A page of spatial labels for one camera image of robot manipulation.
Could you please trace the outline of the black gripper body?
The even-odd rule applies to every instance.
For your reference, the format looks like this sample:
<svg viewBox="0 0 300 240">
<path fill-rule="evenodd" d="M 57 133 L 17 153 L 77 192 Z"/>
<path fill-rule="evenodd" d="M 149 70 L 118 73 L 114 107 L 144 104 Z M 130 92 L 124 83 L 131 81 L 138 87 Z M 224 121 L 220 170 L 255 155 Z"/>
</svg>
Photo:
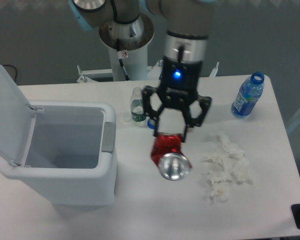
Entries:
<svg viewBox="0 0 300 240">
<path fill-rule="evenodd" d="M 163 57 L 163 67 L 157 94 L 165 108 L 188 111 L 198 97 L 198 80 L 203 62 L 177 62 Z"/>
</svg>

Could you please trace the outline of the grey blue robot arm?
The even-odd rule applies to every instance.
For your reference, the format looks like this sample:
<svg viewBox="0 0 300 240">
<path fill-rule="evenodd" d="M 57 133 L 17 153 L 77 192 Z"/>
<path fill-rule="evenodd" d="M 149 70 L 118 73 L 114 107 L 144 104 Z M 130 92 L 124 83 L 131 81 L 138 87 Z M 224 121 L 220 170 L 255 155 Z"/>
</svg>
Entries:
<svg viewBox="0 0 300 240">
<path fill-rule="evenodd" d="M 98 28 L 108 48 L 114 81 L 145 80 L 148 44 L 154 36 L 150 15 L 168 22 L 160 82 L 142 90 L 143 109 L 159 127 L 165 109 L 180 111 L 186 129 L 200 127 L 212 99 L 198 94 L 212 18 L 213 0 L 70 0 L 85 30 Z"/>
</svg>

